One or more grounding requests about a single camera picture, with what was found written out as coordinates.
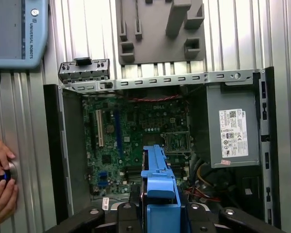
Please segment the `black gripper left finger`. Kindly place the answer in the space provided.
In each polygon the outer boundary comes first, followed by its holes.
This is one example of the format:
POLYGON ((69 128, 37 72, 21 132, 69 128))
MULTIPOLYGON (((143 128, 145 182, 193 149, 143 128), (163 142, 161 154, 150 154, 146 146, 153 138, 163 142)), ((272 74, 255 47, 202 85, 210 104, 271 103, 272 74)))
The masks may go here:
POLYGON ((141 233, 138 207, 124 202, 115 212, 90 206, 61 222, 48 233, 141 233))

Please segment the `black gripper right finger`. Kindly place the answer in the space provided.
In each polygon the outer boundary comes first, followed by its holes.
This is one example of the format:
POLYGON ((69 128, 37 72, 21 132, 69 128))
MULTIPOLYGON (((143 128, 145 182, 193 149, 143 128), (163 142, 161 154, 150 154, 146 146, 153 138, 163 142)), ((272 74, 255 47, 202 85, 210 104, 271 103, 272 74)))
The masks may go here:
POLYGON ((217 216, 205 206, 189 203, 184 212, 185 233, 282 233, 283 231, 240 209, 223 208, 217 216))

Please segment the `person's right hand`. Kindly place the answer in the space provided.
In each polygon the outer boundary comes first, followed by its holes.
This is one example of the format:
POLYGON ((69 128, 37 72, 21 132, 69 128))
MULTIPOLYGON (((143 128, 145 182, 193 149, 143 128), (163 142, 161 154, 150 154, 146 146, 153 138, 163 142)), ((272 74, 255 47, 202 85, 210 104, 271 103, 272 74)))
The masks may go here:
POLYGON ((16 210, 18 186, 14 179, 0 181, 0 224, 16 210))

